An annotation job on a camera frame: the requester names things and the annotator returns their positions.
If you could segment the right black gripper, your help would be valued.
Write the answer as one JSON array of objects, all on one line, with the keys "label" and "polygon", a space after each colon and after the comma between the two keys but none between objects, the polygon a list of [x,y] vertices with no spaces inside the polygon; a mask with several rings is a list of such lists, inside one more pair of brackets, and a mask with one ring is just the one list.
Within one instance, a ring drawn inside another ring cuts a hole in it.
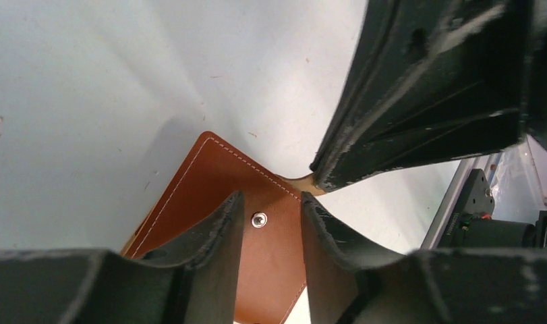
[{"label": "right black gripper", "polygon": [[332,192],[525,133],[547,152],[547,1],[369,1],[311,170]]}]

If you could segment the brown leather card holder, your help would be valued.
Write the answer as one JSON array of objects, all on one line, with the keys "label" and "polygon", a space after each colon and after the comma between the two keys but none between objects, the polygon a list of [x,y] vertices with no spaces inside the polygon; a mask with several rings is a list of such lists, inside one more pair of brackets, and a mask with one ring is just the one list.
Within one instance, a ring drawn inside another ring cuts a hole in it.
[{"label": "brown leather card holder", "polygon": [[306,288],[301,193],[212,132],[195,141],[122,253],[136,259],[162,246],[236,191],[245,220],[234,319],[284,323]]}]

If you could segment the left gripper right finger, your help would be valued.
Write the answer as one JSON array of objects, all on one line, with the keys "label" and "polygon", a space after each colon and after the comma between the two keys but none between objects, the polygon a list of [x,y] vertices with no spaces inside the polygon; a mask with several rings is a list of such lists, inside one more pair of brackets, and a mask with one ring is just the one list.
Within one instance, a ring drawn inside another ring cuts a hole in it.
[{"label": "left gripper right finger", "polygon": [[400,254],[308,192],[301,232],[313,323],[547,323],[547,249]]}]

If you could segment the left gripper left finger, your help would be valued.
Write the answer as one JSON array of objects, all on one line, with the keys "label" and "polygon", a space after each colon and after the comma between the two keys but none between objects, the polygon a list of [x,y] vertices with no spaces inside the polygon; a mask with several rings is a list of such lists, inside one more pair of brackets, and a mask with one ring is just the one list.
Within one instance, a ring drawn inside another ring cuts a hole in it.
[{"label": "left gripper left finger", "polygon": [[243,195],[234,192],[141,259],[0,250],[0,323],[232,323],[243,225]]}]

